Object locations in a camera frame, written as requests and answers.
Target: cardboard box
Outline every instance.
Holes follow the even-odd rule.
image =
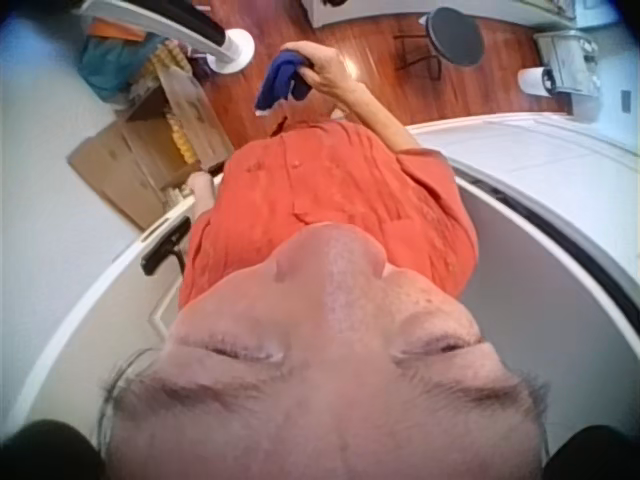
[[[105,201],[145,230],[168,210],[168,189],[223,161],[233,147],[198,82],[172,67],[124,119],[85,140],[69,164]],[[178,118],[198,157],[187,164],[165,118]]]

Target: blue towel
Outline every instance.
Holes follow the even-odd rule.
[[[299,53],[285,50],[275,58],[256,101],[256,113],[268,114],[278,100],[287,100],[289,94],[294,100],[307,98],[311,86],[300,76],[298,67],[310,67],[309,59]]]

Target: blue cloth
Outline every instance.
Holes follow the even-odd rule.
[[[135,75],[166,38],[148,33],[142,42],[88,37],[78,72],[103,101],[129,88]]]
[[[271,64],[260,89],[256,101],[257,112],[269,111],[278,100],[288,99],[289,93],[297,101],[307,98],[311,86],[298,73],[298,67],[301,66],[311,67],[311,62],[290,50],[280,52]]]

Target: wooden floor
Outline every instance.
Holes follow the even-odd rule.
[[[195,3],[206,4],[208,0]],[[564,99],[532,97],[517,83],[521,68],[540,64],[534,31],[519,25],[478,19],[486,55],[465,69],[444,62],[440,82],[427,76],[426,64],[396,72],[398,48],[393,35],[423,33],[419,15],[396,15],[311,27],[299,0],[213,1],[211,16],[225,28],[244,28],[256,41],[253,62],[241,73],[214,75],[205,91],[235,147],[268,136],[288,115],[291,121],[329,118],[334,102],[312,92],[302,103],[289,102],[266,118],[257,118],[253,105],[264,75],[280,46],[292,40],[313,40],[339,49],[353,73],[405,125],[502,112],[564,112]],[[426,40],[409,40],[408,55],[424,52]]]

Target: eyebrow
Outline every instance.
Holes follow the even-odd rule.
[[[461,382],[425,381],[409,374],[409,380],[428,396],[452,399],[451,406],[491,411],[515,411],[536,423],[542,423],[548,387],[533,376],[518,376],[518,381],[503,385],[470,386]]]
[[[289,372],[279,371],[261,379],[191,385],[183,385],[166,377],[148,375],[135,378],[123,386],[114,399],[113,410],[130,418],[212,405],[225,411],[234,411],[246,408],[246,400],[261,398],[268,385],[283,381],[289,375]]]

